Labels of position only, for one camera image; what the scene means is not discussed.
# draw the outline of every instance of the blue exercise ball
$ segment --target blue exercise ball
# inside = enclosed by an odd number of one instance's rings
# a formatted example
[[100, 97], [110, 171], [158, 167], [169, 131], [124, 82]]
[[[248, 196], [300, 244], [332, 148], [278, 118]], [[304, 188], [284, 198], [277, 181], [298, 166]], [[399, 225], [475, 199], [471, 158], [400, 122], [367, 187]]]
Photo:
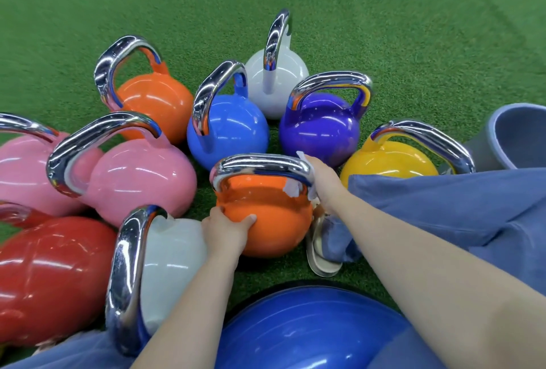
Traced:
[[364, 369], [409, 322], [335, 283], [266, 290], [224, 325], [216, 369]]

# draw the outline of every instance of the hand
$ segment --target hand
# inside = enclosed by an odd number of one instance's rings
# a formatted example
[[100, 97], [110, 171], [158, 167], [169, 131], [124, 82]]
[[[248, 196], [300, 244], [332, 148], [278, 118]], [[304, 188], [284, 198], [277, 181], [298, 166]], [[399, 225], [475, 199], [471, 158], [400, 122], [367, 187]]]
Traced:
[[252, 214], [243, 221], [235, 223], [222, 212], [222, 208], [214, 207], [210, 214], [201, 222], [203, 237], [209, 258], [227, 258], [235, 265], [246, 245], [249, 228], [256, 222]]
[[320, 204], [327, 213], [337, 215], [336, 207], [348, 191], [330, 166], [309, 155], [305, 155], [305, 158], [315, 169], [315, 188]]

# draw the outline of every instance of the purple kettlebell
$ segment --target purple kettlebell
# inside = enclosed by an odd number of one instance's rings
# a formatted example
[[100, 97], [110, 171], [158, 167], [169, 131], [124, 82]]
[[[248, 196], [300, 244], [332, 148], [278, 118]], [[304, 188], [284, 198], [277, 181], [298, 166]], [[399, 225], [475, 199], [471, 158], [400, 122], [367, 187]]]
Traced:
[[[325, 89], [358, 90], [352, 105]], [[308, 76], [290, 93], [278, 136], [283, 152], [314, 156], [333, 168], [342, 165], [358, 147], [360, 118], [372, 97], [372, 80], [356, 71], [327, 71]]]

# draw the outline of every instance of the blue kettlebell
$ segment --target blue kettlebell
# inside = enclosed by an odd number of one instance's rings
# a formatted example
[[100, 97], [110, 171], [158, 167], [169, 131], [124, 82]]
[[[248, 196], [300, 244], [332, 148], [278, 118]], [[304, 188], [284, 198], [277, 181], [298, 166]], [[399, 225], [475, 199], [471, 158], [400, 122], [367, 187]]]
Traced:
[[[232, 77], [235, 94], [216, 97]], [[207, 171], [228, 156], [267, 152], [269, 126], [262, 111], [249, 100], [241, 62], [223, 62], [201, 83], [195, 93], [187, 138], [193, 157]]]

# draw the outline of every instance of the black rim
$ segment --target black rim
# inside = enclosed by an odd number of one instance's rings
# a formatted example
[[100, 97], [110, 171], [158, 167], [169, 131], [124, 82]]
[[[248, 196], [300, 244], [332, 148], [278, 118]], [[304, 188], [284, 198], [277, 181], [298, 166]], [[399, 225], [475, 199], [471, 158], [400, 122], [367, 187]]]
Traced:
[[326, 281], [326, 280], [318, 280], [318, 279], [302, 279], [302, 280], [293, 280], [288, 281], [285, 283], [275, 284], [274, 286], [271, 286], [267, 289], [264, 289], [262, 291], [259, 291], [249, 297], [247, 297], [242, 302], [236, 304], [231, 310], [229, 310], [226, 313], [226, 317], [224, 318], [224, 326], [230, 323], [235, 317], [237, 317], [240, 313], [244, 312], [246, 309], [254, 306], [258, 302], [262, 301], [266, 297], [272, 296], [274, 294], [280, 293], [282, 291], [290, 290], [290, 289], [296, 289], [296, 288], [302, 288], [302, 287], [324, 287], [324, 288], [333, 288], [338, 290], [345, 290], [345, 291], [351, 291], [356, 294], [360, 294], [361, 296], [368, 297], [372, 300], [377, 301], [378, 303], [388, 307], [392, 311], [398, 313], [396, 310], [394, 310], [391, 306], [388, 304], [385, 304], [381, 300], [379, 300], [377, 297], [372, 296], [368, 293], [366, 293], [363, 290], [360, 290], [356, 287], [353, 287], [349, 284], [345, 283], [339, 283], [337, 281]]

